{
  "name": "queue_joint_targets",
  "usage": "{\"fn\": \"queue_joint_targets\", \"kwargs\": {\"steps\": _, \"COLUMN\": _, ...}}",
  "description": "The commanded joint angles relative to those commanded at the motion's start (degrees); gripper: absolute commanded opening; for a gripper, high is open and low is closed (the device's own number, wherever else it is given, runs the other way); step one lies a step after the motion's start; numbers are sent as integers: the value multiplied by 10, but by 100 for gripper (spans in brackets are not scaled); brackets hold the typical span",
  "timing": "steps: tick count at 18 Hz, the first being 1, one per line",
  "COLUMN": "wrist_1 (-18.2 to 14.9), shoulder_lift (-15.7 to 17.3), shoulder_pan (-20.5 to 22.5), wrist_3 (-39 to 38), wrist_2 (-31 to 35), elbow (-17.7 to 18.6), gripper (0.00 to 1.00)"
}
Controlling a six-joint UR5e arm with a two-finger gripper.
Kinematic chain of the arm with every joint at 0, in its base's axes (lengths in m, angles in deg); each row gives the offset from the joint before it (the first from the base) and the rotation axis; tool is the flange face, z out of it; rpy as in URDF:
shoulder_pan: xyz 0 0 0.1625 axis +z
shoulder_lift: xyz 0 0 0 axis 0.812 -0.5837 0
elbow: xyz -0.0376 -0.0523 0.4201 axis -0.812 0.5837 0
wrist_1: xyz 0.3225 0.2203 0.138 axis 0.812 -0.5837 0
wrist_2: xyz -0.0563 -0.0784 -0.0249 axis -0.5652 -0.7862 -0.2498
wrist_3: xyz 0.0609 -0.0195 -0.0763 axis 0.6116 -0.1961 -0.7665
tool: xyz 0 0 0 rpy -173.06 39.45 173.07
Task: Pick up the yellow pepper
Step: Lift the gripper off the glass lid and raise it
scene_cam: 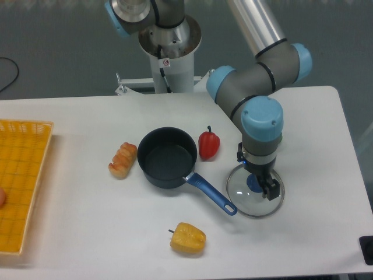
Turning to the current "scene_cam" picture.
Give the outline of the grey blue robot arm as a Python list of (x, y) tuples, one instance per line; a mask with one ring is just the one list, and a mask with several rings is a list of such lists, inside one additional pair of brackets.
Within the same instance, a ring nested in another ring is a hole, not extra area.
[[(252, 173), (268, 200), (280, 194), (273, 179), (281, 141), (283, 112), (269, 99), (277, 90), (307, 76), (312, 57), (302, 44), (290, 44), (265, 1), (228, 1), (256, 62), (244, 72), (216, 68), (207, 92), (240, 130), (238, 160)], [(107, 1), (105, 9), (122, 37), (137, 34), (149, 56), (158, 93), (187, 92), (193, 87), (193, 58), (201, 42), (198, 23), (185, 13), (183, 1)]]

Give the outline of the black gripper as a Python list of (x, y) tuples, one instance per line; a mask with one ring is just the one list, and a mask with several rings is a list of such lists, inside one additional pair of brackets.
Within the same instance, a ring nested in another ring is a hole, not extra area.
[(271, 175), (276, 157), (276, 151), (259, 156), (248, 152), (242, 142), (238, 144), (237, 161), (243, 165), (245, 170), (256, 176), (263, 190), (263, 197), (269, 201), (278, 197), (278, 181), (273, 179)]

